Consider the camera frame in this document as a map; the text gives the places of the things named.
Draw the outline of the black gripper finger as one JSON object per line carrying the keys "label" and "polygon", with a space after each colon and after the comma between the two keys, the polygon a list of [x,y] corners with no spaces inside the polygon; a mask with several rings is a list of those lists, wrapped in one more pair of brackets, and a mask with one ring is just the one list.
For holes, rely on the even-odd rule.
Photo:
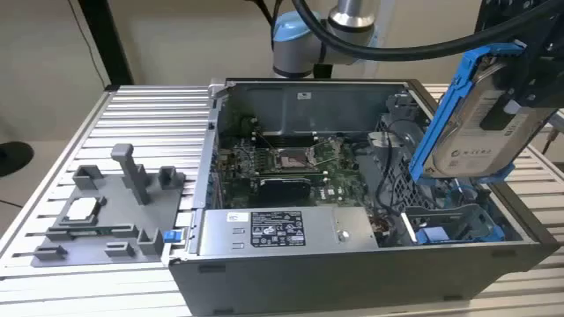
{"label": "black gripper finger", "polygon": [[481,129],[505,129],[520,110],[520,104],[509,95],[502,95],[480,122]]}

